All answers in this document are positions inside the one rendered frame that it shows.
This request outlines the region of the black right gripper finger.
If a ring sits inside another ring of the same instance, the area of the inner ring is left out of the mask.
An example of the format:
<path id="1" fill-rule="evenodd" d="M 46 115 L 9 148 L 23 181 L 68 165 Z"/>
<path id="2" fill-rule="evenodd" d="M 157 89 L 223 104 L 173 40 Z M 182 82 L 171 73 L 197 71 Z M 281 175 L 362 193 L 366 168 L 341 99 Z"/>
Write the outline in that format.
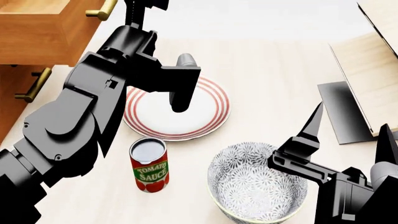
<path id="1" fill-rule="evenodd" d="M 323 102 L 320 102 L 310 115 L 302 130 L 296 135 L 289 138 L 278 151 L 290 154 L 297 158 L 310 161 L 311 155 L 320 148 L 318 140 L 318 131 L 323 114 Z"/>
<path id="2" fill-rule="evenodd" d="M 388 124 L 383 124 L 377 138 L 375 163 L 390 162 L 398 165 L 398 145 Z"/>

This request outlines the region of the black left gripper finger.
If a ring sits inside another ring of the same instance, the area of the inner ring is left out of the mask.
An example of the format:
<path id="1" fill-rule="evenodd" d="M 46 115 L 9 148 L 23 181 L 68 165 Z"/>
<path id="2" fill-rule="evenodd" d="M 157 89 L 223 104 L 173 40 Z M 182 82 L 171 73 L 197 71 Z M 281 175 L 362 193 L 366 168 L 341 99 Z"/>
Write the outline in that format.
<path id="1" fill-rule="evenodd" d="M 189 108 L 200 72 L 200 67 L 160 68 L 160 91 L 169 92 L 174 112 L 182 113 Z"/>
<path id="2" fill-rule="evenodd" d="M 124 0 L 126 4 L 125 25 L 142 29 L 145 9 L 157 7 L 166 11 L 169 0 Z"/>

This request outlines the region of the open wooden drawer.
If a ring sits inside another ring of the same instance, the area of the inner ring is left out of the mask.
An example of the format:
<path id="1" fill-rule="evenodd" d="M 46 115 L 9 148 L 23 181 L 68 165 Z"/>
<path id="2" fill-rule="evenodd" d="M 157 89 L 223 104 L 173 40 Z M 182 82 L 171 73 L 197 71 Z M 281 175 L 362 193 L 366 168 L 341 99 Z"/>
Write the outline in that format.
<path id="1" fill-rule="evenodd" d="M 79 61 L 107 0 L 0 0 L 0 65 L 68 65 Z"/>

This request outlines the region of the brown wooden cabinet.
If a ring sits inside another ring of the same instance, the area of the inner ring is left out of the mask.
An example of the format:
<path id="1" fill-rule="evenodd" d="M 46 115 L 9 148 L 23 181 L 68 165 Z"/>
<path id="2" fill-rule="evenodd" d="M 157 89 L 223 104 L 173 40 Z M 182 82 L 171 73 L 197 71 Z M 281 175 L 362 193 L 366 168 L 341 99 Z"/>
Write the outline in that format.
<path id="1" fill-rule="evenodd" d="M 0 143 L 3 142 L 27 103 L 14 98 L 16 93 L 27 93 L 35 82 L 33 72 L 42 72 L 53 65 L 0 65 Z"/>

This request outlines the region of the white plate with red rings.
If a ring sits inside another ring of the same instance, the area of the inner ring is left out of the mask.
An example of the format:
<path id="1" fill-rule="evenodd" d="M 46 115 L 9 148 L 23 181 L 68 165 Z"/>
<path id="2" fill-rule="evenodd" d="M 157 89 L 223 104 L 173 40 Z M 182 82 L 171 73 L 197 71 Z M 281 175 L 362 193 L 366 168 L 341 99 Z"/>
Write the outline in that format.
<path id="1" fill-rule="evenodd" d="M 123 121 L 145 137 L 188 141 L 217 130 L 230 113 L 227 92 L 217 82 L 200 76 L 190 106 L 183 113 L 172 111 L 169 93 L 147 93 L 128 87 Z"/>

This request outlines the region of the flat black panel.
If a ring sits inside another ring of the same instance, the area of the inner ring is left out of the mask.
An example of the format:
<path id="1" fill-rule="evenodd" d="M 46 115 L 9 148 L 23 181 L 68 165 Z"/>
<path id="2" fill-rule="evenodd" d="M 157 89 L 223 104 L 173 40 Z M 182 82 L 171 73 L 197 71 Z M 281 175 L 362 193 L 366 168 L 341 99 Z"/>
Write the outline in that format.
<path id="1" fill-rule="evenodd" d="M 318 91 L 340 145 L 377 140 L 346 82 L 319 84 Z"/>

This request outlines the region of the white bowl with floral pattern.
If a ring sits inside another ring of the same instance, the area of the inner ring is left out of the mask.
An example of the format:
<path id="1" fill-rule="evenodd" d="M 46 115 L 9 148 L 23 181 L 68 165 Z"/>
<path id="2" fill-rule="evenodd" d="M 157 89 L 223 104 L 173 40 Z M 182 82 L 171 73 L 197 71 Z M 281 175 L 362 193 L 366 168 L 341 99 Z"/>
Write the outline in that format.
<path id="1" fill-rule="evenodd" d="M 216 206 L 235 224 L 281 224 L 297 214 L 308 182 L 267 166 L 277 147 L 242 142 L 211 161 L 207 187 Z"/>

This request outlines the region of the tomato sauce can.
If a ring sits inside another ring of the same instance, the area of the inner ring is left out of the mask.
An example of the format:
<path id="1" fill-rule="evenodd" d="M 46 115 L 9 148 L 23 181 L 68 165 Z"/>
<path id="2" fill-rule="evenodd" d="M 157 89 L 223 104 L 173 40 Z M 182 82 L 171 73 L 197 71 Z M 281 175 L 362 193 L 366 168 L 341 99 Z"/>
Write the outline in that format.
<path id="1" fill-rule="evenodd" d="M 129 156 L 139 190 L 155 193 L 169 184 L 167 147 L 163 140 L 141 138 L 131 145 Z"/>

